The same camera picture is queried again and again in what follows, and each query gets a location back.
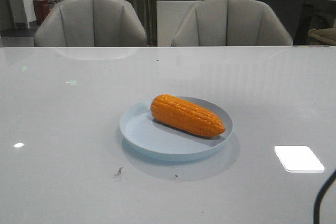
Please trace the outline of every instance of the white table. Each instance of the white table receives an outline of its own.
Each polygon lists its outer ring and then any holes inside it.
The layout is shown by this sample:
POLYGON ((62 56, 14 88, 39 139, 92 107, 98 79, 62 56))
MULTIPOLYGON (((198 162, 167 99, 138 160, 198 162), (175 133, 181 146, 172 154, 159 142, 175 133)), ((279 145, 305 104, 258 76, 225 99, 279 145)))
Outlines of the white table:
MULTIPOLYGON (((0 222, 312 223, 336 167, 335 69, 335 47, 0 48, 0 222), (233 135, 191 163, 139 155, 120 117, 161 93, 217 104, 233 135), (277 145, 324 172, 287 172, 277 145)), ((335 204, 333 185, 321 223, 335 204)))

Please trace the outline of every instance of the black cable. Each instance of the black cable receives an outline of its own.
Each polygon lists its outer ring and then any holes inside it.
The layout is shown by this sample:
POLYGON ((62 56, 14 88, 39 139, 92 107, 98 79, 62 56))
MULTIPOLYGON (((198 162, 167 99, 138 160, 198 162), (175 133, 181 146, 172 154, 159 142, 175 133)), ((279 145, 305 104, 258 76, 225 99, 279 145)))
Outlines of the black cable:
POLYGON ((326 194, 326 192, 328 191, 329 187, 334 183, 335 179, 336 179, 336 170, 331 174, 331 176, 324 183, 319 193, 317 194, 315 204, 314 204, 314 212, 313 212, 313 223, 314 224, 320 224, 320 208, 321 208, 322 199, 324 195, 326 194))

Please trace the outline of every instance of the gray chair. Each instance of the gray chair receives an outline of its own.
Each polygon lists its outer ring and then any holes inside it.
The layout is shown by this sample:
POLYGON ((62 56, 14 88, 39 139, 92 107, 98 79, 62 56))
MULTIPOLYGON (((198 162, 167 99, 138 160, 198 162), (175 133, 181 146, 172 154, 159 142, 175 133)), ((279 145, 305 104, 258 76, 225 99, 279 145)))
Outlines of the gray chair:
POLYGON ((146 32, 125 0, 64 0, 34 35, 37 47, 142 47, 146 32))
POLYGON ((273 10, 255 0, 204 0, 188 9, 172 46, 290 46, 273 10))

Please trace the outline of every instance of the plate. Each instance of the plate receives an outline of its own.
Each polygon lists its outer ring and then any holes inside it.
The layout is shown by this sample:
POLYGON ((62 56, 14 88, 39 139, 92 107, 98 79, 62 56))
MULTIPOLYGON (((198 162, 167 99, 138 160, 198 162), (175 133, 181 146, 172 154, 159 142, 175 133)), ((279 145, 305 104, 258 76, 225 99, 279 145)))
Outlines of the plate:
POLYGON ((203 138, 169 127, 155 120, 150 111, 152 100, 136 104, 120 120, 125 140, 141 154, 165 161, 193 161, 217 152, 233 131, 228 113, 213 103, 190 97, 180 97, 216 113, 223 121, 225 132, 203 138))

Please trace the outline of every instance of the orange corn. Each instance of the orange corn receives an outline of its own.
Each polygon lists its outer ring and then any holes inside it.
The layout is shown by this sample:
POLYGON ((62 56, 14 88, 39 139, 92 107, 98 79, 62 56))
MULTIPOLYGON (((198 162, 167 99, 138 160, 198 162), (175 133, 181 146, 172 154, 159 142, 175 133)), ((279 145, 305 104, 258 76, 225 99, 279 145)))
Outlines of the orange corn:
POLYGON ((194 135, 212 137, 225 131, 221 119, 195 103, 161 94, 151 104, 155 119, 194 135))

